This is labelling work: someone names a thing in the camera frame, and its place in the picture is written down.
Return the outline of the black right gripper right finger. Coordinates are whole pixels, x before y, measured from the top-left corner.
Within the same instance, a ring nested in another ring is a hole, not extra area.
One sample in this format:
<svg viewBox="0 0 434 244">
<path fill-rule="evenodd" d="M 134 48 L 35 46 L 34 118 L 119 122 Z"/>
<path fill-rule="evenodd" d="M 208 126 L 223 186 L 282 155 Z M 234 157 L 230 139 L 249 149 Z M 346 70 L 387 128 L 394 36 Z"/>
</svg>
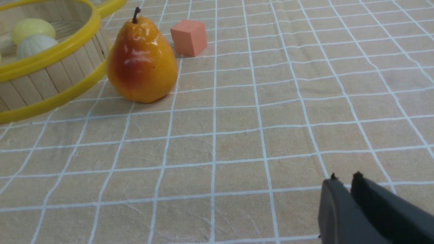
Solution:
<svg viewBox="0 0 434 244">
<path fill-rule="evenodd" d="M 371 225 L 393 244 L 432 244 L 433 215 L 366 179 L 353 174 L 351 196 Z"/>
</svg>

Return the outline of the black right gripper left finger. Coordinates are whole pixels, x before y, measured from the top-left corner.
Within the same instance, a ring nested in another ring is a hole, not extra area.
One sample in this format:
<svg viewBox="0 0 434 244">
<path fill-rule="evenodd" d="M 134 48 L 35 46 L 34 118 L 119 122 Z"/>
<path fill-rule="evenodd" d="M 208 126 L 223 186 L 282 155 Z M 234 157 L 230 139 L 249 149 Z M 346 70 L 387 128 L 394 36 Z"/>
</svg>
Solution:
<svg viewBox="0 0 434 244">
<path fill-rule="evenodd" d="M 322 244 L 390 243 L 375 230 L 334 174 L 322 183 L 318 224 Z"/>
</svg>

